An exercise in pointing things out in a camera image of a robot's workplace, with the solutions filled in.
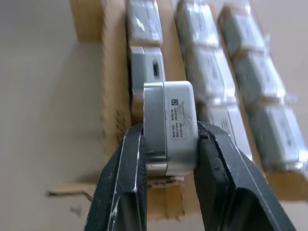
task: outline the white label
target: white label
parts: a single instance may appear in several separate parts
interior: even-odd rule
[[[185,96],[186,94],[168,95],[168,114],[170,122],[170,138],[172,140],[186,139],[185,124]]]
[[[194,36],[197,36],[196,39],[208,40],[209,35],[214,34],[216,36],[217,31],[209,7],[200,7],[198,10],[192,9],[189,11],[189,14]]]
[[[235,136],[234,136],[234,132],[233,132],[229,113],[228,112],[222,112],[222,111],[219,112],[219,113],[213,113],[212,119],[214,121],[214,125],[220,127],[226,133],[230,134],[232,140],[236,144],[236,140],[235,140]]]
[[[206,73],[211,77],[212,80],[219,81],[219,83],[223,84],[215,54],[205,56],[205,67]]]
[[[284,138],[285,138],[285,144],[288,147],[292,147],[294,145],[294,142],[293,142],[291,130],[290,130],[290,127],[288,125],[288,121],[285,115],[281,116],[281,118],[279,119],[279,124],[282,130],[282,134],[284,135]]]

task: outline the barcode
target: barcode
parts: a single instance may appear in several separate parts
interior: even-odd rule
[[[171,99],[171,106],[178,106],[179,100],[178,99]]]

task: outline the gray floor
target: gray floor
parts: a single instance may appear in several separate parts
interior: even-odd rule
[[[256,1],[272,53],[308,138],[308,3]],[[78,44],[67,0],[2,0],[0,7],[0,229],[82,230],[83,197],[45,191],[82,180],[103,164],[99,45]],[[283,204],[299,231],[308,205]],[[202,230],[200,217],[150,224],[149,230]]]

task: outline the cardboard compartment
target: cardboard compartment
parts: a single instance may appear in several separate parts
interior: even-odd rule
[[[157,0],[163,31],[165,75],[167,81],[186,80],[180,44],[176,30],[174,12],[177,0]],[[126,39],[126,1],[107,0],[104,4],[102,35],[102,127],[104,154],[112,156],[126,131],[131,126],[128,90],[128,62]],[[255,163],[261,167],[247,114],[239,96],[240,109]],[[308,200],[308,184],[298,174],[272,174],[267,176],[274,192],[282,200]],[[200,214],[193,173],[184,181],[176,181],[164,188],[156,187],[148,192],[148,220],[180,219],[182,216]],[[89,200],[94,193],[96,182],[73,183],[49,191],[50,196],[85,195]]]

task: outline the plastic bag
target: plastic bag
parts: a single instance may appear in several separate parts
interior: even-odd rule
[[[161,45],[163,33],[155,0],[128,0],[128,40]]]
[[[196,102],[236,103],[235,84],[222,48],[193,46],[185,55],[186,78],[193,86]]]
[[[215,12],[206,1],[182,0],[175,19],[182,55],[192,44],[212,48],[220,46]]]
[[[250,111],[248,117],[266,172],[307,174],[308,149],[291,108],[262,106]]]
[[[269,52],[268,38],[263,36],[249,1],[242,6],[225,6],[218,24],[231,59],[246,51]]]
[[[246,107],[261,102],[289,104],[296,100],[286,92],[269,54],[245,53],[233,62],[233,69]]]

